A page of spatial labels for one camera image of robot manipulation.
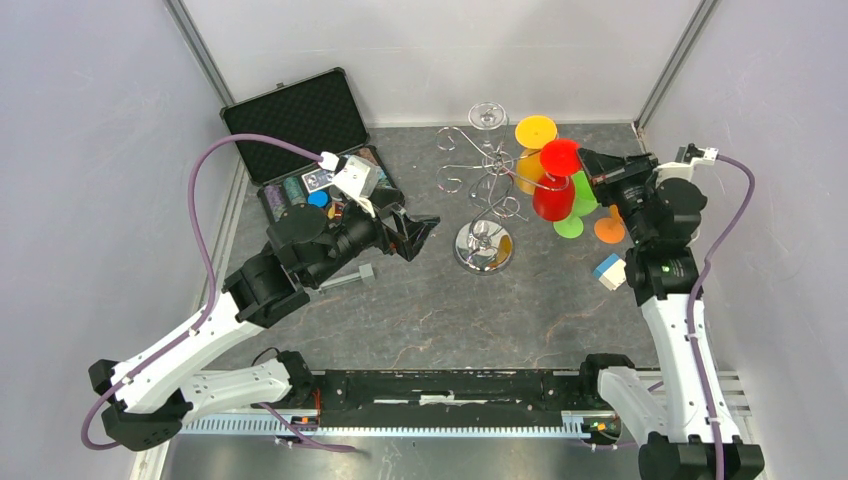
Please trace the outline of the green plastic wine glass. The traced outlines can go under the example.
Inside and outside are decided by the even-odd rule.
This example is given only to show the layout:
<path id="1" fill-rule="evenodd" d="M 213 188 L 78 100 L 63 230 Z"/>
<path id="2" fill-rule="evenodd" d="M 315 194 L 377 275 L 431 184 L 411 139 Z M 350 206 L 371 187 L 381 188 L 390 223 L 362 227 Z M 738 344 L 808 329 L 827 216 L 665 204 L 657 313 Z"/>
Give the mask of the green plastic wine glass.
<path id="1" fill-rule="evenodd" d="M 599 205 L 592 191 L 589 178 L 580 171 L 572 176 L 575 186 L 575 199 L 571 213 L 563 220 L 553 223 L 555 232 L 563 238 L 575 239 L 584 231 L 583 218 L 592 213 Z"/>

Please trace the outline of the red plastic wine glass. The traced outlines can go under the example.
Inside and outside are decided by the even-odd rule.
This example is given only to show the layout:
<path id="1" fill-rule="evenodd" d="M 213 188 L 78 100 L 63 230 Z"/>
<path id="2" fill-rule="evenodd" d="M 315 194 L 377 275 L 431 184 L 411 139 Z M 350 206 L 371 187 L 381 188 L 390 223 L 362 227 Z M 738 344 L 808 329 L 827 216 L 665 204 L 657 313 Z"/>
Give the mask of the red plastic wine glass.
<path id="1" fill-rule="evenodd" d="M 537 182 L 532 205 L 536 214 L 549 222 L 568 217 L 576 198 L 573 176 L 582 170 L 578 150 L 571 139 L 556 139 L 539 153 L 543 174 Z"/>

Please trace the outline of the orange plastic wine glass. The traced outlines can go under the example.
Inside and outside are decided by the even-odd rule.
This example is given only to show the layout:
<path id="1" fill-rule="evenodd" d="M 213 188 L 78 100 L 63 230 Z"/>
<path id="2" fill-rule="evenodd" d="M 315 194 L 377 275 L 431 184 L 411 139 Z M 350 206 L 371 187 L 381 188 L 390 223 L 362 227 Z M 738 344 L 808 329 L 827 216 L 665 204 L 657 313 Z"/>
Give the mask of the orange plastic wine glass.
<path id="1" fill-rule="evenodd" d="M 594 233 L 596 237 L 607 244 L 621 243 L 627 235 L 627 229 L 623 219 L 619 213 L 619 209 L 615 205 L 608 207 L 609 215 L 600 218 L 594 224 Z"/>

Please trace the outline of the yellow plastic wine glass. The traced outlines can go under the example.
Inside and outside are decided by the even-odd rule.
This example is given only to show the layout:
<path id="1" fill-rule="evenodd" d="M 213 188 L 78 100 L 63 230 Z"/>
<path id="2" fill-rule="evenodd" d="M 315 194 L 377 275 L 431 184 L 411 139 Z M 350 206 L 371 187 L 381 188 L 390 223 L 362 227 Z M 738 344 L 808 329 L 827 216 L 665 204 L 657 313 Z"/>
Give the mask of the yellow plastic wine glass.
<path id="1" fill-rule="evenodd" d="M 557 126 L 547 116 L 532 115 L 518 122 L 514 135 L 518 144 L 524 148 L 515 165 L 516 184 L 523 193 L 532 195 L 536 184 L 545 174 L 539 153 L 557 138 Z"/>

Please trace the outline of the clear wine glass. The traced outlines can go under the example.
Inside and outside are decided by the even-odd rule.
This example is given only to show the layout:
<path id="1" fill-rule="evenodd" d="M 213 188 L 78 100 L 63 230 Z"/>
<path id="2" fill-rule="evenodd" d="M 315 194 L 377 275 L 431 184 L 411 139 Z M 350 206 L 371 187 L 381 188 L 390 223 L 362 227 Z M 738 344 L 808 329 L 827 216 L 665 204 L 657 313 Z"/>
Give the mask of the clear wine glass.
<path id="1" fill-rule="evenodd" d="M 503 144 L 509 116 L 505 108 L 496 102 L 480 102 L 468 111 L 468 122 L 482 133 L 479 149 L 484 154 L 495 153 Z"/>

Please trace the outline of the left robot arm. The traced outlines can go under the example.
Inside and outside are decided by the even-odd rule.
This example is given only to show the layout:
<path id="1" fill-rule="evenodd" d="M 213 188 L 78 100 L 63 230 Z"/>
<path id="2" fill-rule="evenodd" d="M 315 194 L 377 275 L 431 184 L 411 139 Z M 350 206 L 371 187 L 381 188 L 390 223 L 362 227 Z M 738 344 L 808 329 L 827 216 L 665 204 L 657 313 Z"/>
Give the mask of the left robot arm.
<path id="1" fill-rule="evenodd" d="M 303 357 L 284 351 L 261 364 L 208 372 L 208 364 L 305 306 L 318 288 L 363 251 L 414 259 L 438 225 L 435 215 L 411 215 L 396 202 L 349 202 L 339 221 L 310 204 L 288 208 L 267 231 L 267 243 L 223 283 L 201 310 L 155 345 L 89 369 L 110 447 L 156 447 L 185 425 L 226 410 L 284 401 L 306 405 L 314 378 Z"/>

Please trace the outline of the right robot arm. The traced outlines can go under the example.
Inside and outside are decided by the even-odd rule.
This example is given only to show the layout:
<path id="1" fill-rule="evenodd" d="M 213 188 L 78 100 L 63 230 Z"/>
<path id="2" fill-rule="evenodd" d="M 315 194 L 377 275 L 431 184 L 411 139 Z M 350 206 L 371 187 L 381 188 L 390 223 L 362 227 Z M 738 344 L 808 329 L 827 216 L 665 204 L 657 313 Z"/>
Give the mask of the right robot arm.
<path id="1" fill-rule="evenodd" d="M 722 160 L 714 148 L 686 145 L 662 163 L 650 154 L 577 152 L 595 198 L 618 210 L 632 245 L 625 276 L 660 363 L 663 401 L 626 363 L 587 360 L 577 382 L 591 408 L 609 404 L 630 432 L 644 479 L 754 479 L 765 468 L 760 446 L 743 440 L 721 390 L 709 345 L 703 285 L 709 260 L 691 250 L 707 199 L 693 183 L 698 166 Z"/>

